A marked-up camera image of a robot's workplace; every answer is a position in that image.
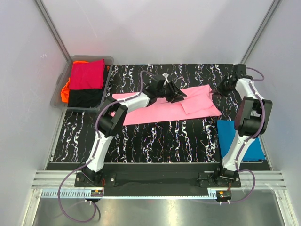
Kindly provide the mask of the pink t shirt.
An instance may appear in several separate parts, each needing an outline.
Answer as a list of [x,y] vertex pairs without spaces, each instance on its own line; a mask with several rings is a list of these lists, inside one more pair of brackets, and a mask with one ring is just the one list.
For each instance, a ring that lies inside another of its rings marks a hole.
[[158,98],[149,107],[128,113],[124,126],[164,121],[179,121],[196,118],[220,116],[215,107],[209,85],[191,87],[181,90],[187,95],[183,101],[170,103],[165,98]]

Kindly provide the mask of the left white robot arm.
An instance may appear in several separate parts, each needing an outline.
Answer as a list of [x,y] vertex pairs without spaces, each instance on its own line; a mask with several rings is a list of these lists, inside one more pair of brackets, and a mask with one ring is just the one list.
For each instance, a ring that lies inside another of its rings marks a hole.
[[81,172],[85,181],[91,186],[100,184],[104,160],[111,141],[122,129],[126,115],[135,110],[146,108],[154,104],[159,98],[169,103],[183,101],[187,95],[174,82],[163,76],[155,79],[141,90],[129,97],[115,99],[108,97],[98,114],[95,122],[95,141],[90,156]]

